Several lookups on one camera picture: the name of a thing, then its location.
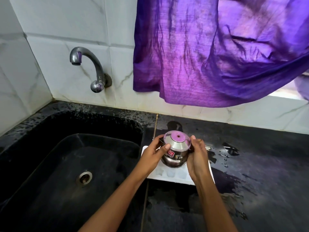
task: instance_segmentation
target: granite countertop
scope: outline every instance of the granite countertop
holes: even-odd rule
[[[89,119],[96,123],[93,119],[100,114],[138,121],[144,131],[141,147],[151,142],[155,131],[156,114],[56,102],[0,137],[0,164],[43,120],[67,112],[85,124]],[[239,231],[309,231],[307,135],[159,115],[156,135],[169,130],[195,135],[212,148],[214,180]],[[142,231],[205,231],[195,186],[147,179],[142,187]]]

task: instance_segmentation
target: faucet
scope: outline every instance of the faucet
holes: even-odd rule
[[[95,93],[100,93],[104,88],[110,87],[112,85],[111,77],[104,73],[102,65],[98,58],[87,48],[75,47],[70,53],[70,62],[72,65],[80,66],[82,63],[82,56],[85,55],[93,62],[95,65],[95,71],[97,74],[97,80],[93,81],[90,88]]]

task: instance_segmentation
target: steel pot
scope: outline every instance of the steel pot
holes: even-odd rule
[[[159,139],[162,145],[170,144],[171,148],[162,157],[162,162],[171,168],[182,166],[188,159],[188,154],[193,151],[191,140],[183,132],[172,130]]]

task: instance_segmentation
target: sticker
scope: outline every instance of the sticker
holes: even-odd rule
[[[171,150],[168,150],[168,152],[167,152],[167,155],[169,156],[169,157],[174,157],[174,155],[175,155],[175,152],[172,152]]]

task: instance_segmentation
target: sink drain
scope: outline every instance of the sink drain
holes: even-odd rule
[[[80,186],[85,186],[87,185],[92,179],[92,173],[91,172],[83,172],[81,173],[77,179],[76,179],[76,183]]]

